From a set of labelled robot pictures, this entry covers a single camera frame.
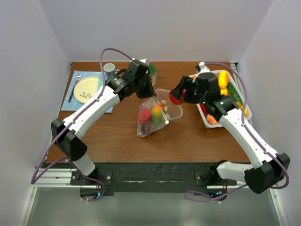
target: cucumber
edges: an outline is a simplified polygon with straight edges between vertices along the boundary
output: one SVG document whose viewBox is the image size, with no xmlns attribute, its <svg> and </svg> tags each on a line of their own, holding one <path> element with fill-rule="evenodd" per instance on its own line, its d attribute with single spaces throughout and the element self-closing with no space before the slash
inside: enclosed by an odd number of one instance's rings
<svg viewBox="0 0 301 226">
<path fill-rule="evenodd" d="M 243 105 L 243 101 L 241 100 L 239 94 L 237 93 L 231 82 L 228 83 L 227 88 L 229 90 L 230 96 L 235 100 L 235 102 L 239 102 L 241 105 Z"/>
</svg>

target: cream plate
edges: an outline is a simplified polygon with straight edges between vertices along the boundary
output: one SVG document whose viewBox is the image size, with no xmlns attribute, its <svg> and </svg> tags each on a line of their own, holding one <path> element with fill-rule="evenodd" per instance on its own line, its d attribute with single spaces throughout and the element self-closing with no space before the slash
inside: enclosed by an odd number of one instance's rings
<svg viewBox="0 0 301 226">
<path fill-rule="evenodd" d="M 87 77 L 80 80 L 74 88 L 75 99 L 83 104 L 86 103 L 97 92 L 99 80 L 98 77 Z"/>
</svg>

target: gray floor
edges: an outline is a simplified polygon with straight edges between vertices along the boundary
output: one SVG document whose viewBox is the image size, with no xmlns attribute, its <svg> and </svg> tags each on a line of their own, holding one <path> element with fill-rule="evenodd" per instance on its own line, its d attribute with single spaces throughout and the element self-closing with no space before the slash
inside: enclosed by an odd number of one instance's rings
<svg viewBox="0 0 301 226">
<path fill-rule="evenodd" d="M 29 226 L 277 226 L 269 191 L 248 188 L 221 204 L 183 194 L 116 193 L 86 205 L 78 188 L 39 188 Z"/>
</svg>

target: white basket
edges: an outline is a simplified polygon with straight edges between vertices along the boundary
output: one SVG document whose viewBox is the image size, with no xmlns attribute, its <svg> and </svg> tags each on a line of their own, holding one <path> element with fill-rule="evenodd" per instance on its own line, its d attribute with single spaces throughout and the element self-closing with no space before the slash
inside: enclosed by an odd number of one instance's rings
<svg viewBox="0 0 301 226">
<path fill-rule="evenodd" d="M 214 73 L 215 76 L 218 76 L 218 75 L 220 74 L 220 72 L 222 72 L 222 71 L 224 71 L 224 70 L 217 70 L 217 71 L 211 71 L 211 72 Z M 241 94 L 241 92 L 239 91 L 239 89 L 238 89 L 238 87 L 237 87 L 237 84 L 234 82 L 234 80 L 233 80 L 232 76 L 230 75 L 230 73 L 229 73 L 228 71 L 227 71 L 227 73 L 228 73 L 228 76 L 229 76 L 229 82 L 232 83 L 232 85 L 233 85 L 234 88 L 236 89 L 238 95 L 240 96 L 242 102 L 244 103 L 244 102 L 245 102 L 244 96 L 243 96 L 243 95 Z M 206 120 L 206 117 L 205 117 L 205 115 L 204 115 L 204 113 L 203 113 L 203 111 L 202 111 L 202 109 L 201 109 L 201 106 L 200 106 L 199 104 L 197 104 L 197 107 L 198 107 L 198 111 L 199 111 L 200 114 L 201 114 L 201 117 L 202 117 L 202 119 L 203 119 L 203 122 L 204 122 L 206 128 L 222 127 L 221 124 L 210 125 L 210 124 L 207 122 L 207 120 Z M 251 117 L 252 117 L 252 112 L 251 112 L 251 110 L 250 110 L 250 108 L 249 108 L 248 105 L 246 105 L 246 109 L 248 110 L 248 116 L 246 117 L 246 119 L 249 120 L 249 119 L 251 119 Z"/>
</svg>

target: white wall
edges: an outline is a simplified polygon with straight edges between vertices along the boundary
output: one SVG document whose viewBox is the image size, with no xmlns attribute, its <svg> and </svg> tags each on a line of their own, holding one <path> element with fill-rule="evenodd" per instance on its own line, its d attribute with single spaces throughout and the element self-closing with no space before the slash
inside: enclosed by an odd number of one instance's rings
<svg viewBox="0 0 301 226">
<path fill-rule="evenodd" d="M 17 225 L 69 63 L 37 0 L 0 7 L 0 225 Z"/>
<path fill-rule="evenodd" d="M 39 1 L 71 61 L 237 61 L 273 0 Z"/>
<path fill-rule="evenodd" d="M 301 2 L 275 0 L 239 62 L 253 125 L 291 158 L 290 185 L 280 191 L 290 225 L 300 225 Z"/>
</svg>

